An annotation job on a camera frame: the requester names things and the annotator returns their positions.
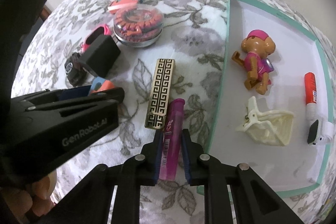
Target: round clear container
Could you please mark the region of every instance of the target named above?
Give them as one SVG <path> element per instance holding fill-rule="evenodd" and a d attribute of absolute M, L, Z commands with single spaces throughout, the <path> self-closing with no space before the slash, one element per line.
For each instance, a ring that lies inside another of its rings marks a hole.
<path fill-rule="evenodd" d="M 118 10 L 114 18 L 114 33 L 122 44 L 147 47 L 160 36 L 164 15 L 155 7 L 131 5 Z"/>

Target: tray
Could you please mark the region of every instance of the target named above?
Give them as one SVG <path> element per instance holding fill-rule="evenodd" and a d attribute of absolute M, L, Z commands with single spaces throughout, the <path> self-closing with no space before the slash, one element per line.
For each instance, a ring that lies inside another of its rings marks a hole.
<path fill-rule="evenodd" d="M 321 183 L 330 145 L 307 144 L 304 86 L 307 72 L 316 77 L 318 114 L 333 122 L 332 89 L 320 43 L 299 23 L 257 0 L 229 0 L 228 10 L 222 84 L 206 152 L 228 165 L 248 163 L 282 198 L 310 192 Z M 231 60 L 234 51 L 241 52 L 242 40 L 253 29 L 268 33 L 277 47 L 269 56 L 275 71 L 270 73 L 272 85 L 264 96 L 245 89 L 246 72 Z M 288 146 L 256 144 L 247 134 L 235 131 L 244 121 L 251 96 L 256 96 L 261 112 L 271 109 L 294 112 Z"/>

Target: toy head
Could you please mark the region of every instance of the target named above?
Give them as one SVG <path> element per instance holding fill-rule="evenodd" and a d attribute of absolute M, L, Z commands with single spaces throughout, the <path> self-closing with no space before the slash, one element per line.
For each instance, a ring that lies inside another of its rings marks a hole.
<path fill-rule="evenodd" d="M 264 59 L 274 53 L 275 43 L 264 31 L 253 30 L 242 41 L 241 49 L 244 52 L 255 52 L 261 59 Z"/>

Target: toy ear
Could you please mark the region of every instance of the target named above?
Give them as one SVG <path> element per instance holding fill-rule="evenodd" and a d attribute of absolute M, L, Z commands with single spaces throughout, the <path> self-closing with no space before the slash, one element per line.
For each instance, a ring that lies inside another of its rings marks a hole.
<path fill-rule="evenodd" d="M 243 52 L 247 52 L 247 38 L 245 38 L 241 43 L 241 49 Z"/>
<path fill-rule="evenodd" d="M 267 37 L 265 39 L 265 51 L 268 54 L 272 54 L 275 51 L 275 43 L 273 42 L 273 40 L 270 37 Z"/>

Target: floral tablecloth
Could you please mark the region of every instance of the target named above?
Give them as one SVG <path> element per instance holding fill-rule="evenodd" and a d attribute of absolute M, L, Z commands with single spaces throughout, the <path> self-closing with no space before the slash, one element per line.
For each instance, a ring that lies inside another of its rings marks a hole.
<path fill-rule="evenodd" d="M 282 0 L 260 1 L 280 9 L 319 38 L 327 55 L 335 93 L 336 61 L 334 48 L 327 37 Z M 17 72 L 12 96 L 45 88 L 70 88 L 64 71 L 65 60 L 74 51 L 79 51 L 80 44 L 97 25 L 112 25 L 113 17 L 107 10 L 110 2 L 64 0 L 29 46 Z M 120 126 L 58 168 L 58 181 L 52 196 L 56 202 L 97 164 L 121 164 L 152 141 L 154 131 L 143 125 L 157 58 L 176 60 L 172 98 L 185 99 L 184 126 L 189 128 L 194 141 L 205 143 L 221 79 L 227 2 L 144 0 L 145 4 L 156 6 L 165 14 L 164 31 L 148 48 L 120 46 L 121 55 L 107 76 L 126 93 L 124 103 L 119 107 Z M 92 76 L 88 77 L 85 84 L 92 80 Z M 334 144 L 322 185 L 311 193 L 285 199 L 305 223 L 318 223 L 335 203 L 335 162 Z M 140 223 L 204 223 L 204 198 L 196 193 L 195 187 L 186 185 L 181 167 L 175 182 L 159 181 L 156 187 L 143 187 L 140 206 Z"/>

